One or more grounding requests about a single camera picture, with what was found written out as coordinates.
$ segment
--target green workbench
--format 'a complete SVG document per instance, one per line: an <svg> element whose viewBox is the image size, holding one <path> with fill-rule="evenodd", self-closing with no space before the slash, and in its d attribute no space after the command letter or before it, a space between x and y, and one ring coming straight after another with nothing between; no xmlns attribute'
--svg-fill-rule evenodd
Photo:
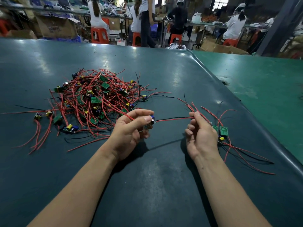
<svg viewBox="0 0 303 227"><path fill-rule="evenodd" d="M303 61L193 52L303 163Z"/></svg>

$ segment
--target hand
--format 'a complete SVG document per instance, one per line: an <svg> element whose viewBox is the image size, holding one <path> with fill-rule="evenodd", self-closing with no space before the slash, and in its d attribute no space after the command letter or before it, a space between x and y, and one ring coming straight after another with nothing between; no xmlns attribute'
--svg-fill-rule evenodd
<svg viewBox="0 0 303 227"><path fill-rule="evenodd" d="M151 122L153 114L154 112L150 110L135 109L127 113L135 120L131 121L127 116L121 116L117 120L111 136L104 143L106 149L110 150L118 161L125 159L134 150L140 139L149 137L148 129L143 129L143 127Z"/></svg>
<svg viewBox="0 0 303 227"><path fill-rule="evenodd" d="M218 134L199 112L190 112L192 119L185 129L187 152L192 160L196 156L220 156L218 152Z"/></svg>
<svg viewBox="0 0 303 227"><path fill-rule="evenodd" d="M154 19L152 17L149 18L149 23L151 24L151 26L154 25Z"/></svg>

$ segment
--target black shirt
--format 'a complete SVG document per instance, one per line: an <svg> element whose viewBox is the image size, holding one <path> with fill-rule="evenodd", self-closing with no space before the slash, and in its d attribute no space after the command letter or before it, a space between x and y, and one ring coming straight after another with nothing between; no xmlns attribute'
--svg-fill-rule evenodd
<svg viewBox="0 0 303 227"><path fill-rule="evenodd" d="M187 22L187 10L183 7L177 6L167 16L174 19L176 29L183 29Z"/></svg>

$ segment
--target fingernail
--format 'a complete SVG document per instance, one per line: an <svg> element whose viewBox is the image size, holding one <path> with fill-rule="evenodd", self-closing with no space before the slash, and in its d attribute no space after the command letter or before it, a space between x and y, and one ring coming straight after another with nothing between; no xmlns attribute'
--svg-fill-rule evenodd
<svg viewBox="0 0 303 227"><path fill-rule="evenodd" d="M151 116L144 116L146 122L150 122L152 120Z"/></svg>

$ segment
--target hair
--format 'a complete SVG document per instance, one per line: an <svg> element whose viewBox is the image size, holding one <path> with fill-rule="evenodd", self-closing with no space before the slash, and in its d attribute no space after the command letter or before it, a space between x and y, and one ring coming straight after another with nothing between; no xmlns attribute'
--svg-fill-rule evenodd
<svg viewBox="0 0 303 227"><path fill-rule="evenodd" d="M243 11L243 10L240 12L240 14L239 14L239 16L238 16L238 19L239 19L240 21L243 21L243 20L245 20L245 19L246 19L246 17L245 17L245 13L244 13L244 11Z"/></svg>
<svg viewBox="0 0 303 227"><path fill-rule="evenodd" d="M178 2L177 6L184 6L184 2L182 2L182 1Z"/></svg>
<svg viewBox="0 0 303 227"><path fill-rule="evenodd" d="M92 0L92 3L95 17L99 17L99 15L101 15L101 12L97 0Z"/></svg>
<svg viewBox="0 0 303 227"><path fill-rule="evenodd" d="M134 12L136 13L136 17L139 15L139 7L141 5L142 0L134 1Z"/></svg>

